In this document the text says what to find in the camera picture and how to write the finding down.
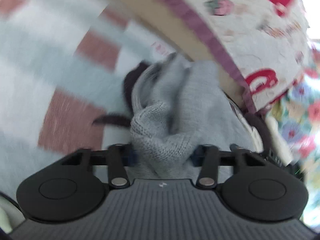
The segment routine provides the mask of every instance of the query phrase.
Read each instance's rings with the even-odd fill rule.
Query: white logo
[[[167,186],[167,184],[165,182],[162,182],[162,183],[159,184],[159,186],[160,187],[165,187],[165,186]]]

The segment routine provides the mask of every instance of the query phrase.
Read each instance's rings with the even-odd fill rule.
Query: light blue stripe
[[[108,112],[129,115],[122,94],[123,79],[79,55],[67,55],[35,36],[0,22],[0,57],[32,72]]]
[[[151,48],[142,44],[139,40],[132,38],[117,25],[112,24],[108,20],[101,20],[89,10],[81,8],[74,4],[72,0],[39,0],[43,6],[54,8],[65,15],[72,15],[73,18],[78,19],[84,25],[90,26],[94,31],[99,33],[102,37],[113,41],[121,47],[126,47],[133,53],[148,62],[153,62]]]
[[[16,199],[17,188],[24,179],[62,157],[51,151],[31,147],[0,131],[0,191]]]

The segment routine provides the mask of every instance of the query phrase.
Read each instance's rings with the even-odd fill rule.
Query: pink flower
[[[319,77],[318,72],[312,68],[307,68],[307,69],[305,69],[304,72],[311,78],[318,78]]]
[[[302,158],[306,158],[309,154],[316,148],[316,143],[314,142],[315,137],[304,136],[301,139],[301,146],[298,152],[301,154]]]
[[[320,122],[320,101],[315,101],[308,107],[309,119],[311,122]]]

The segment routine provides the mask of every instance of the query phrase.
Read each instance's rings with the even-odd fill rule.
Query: purple trim
[[[184,23],[195,32],[199,40],[209,48],[216,61],[220,63],[230,77],[233,78],[239,86],[244,87],[242,97],[249,113],[257,112],[250,94],[250,88],[240,70],[201,17],[183,0],[161,1],[167,4],[175,15],[181,18]]]

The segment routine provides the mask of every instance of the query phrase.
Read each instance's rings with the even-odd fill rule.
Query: gray ribbed panel
[[[111,191],[94,213],[74,222],[46,225],[27,220],[14,240],[309,240],[298,220],[259,224],[228,211],[213,191],[189,180],[136,180]]]

